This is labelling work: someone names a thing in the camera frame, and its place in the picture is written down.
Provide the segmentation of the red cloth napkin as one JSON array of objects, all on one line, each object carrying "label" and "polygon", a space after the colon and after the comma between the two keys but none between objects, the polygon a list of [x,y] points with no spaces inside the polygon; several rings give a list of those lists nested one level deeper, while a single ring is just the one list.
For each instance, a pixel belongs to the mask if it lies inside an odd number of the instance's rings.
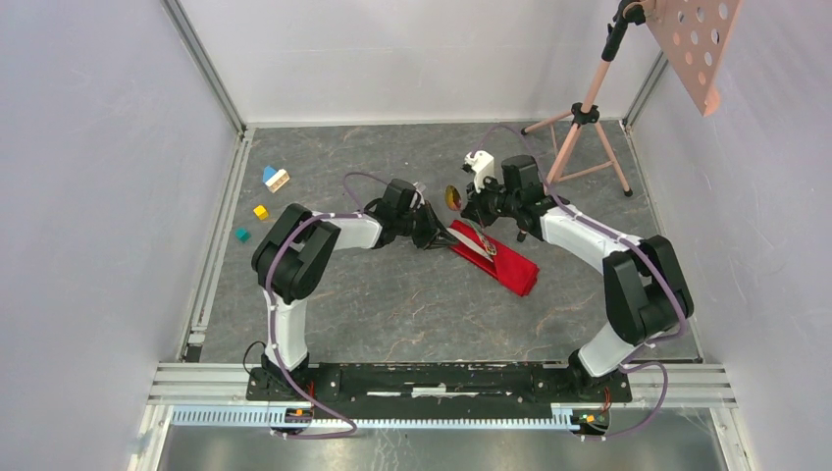
[{"label": "red cloth napkin", "polygon": [[[454,220],[448,229],[470,234],[471,227],[460,220]],[[461,243],[450,249],[518,296],[528,295],[537,283],[540,272],[538,265],[500,241],[478,231],[495,248],[493,261],[485,259]]]}]

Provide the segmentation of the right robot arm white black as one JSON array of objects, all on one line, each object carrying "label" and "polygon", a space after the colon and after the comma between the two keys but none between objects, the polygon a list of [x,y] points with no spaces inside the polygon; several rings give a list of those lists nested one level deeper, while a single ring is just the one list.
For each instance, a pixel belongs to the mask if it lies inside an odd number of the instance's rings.
[{"label": "right robot arm white black", "polygon": [[667,238],[627,235],[587,216],[546,188],[530,155],[504,160],[500,179],[486,151],[468,153],[462,169],[472,177],[463,218],[484,227],[510,218],[521,232],[570,252],[602,276],[606,322],[570,355],[566,385],[574,397],[595,398],[605,376],[641,347],[685,335],[694,302]]}]

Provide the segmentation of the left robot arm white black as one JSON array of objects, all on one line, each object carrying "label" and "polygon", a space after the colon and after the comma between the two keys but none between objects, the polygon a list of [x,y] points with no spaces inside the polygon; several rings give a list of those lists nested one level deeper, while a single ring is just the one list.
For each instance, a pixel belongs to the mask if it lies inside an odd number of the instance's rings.
[{"label": "left robot arm white black", "polygon": [[305,340],[307,298],[321,282],[334,252],[380,249],[408,237],[423,250],[460,243],[417,187],[401,179],[356,212],[316,212],[289,204],[256,248],[251,267],[267,301],[267,340],[262,368],[284,399],[308,387]]}]

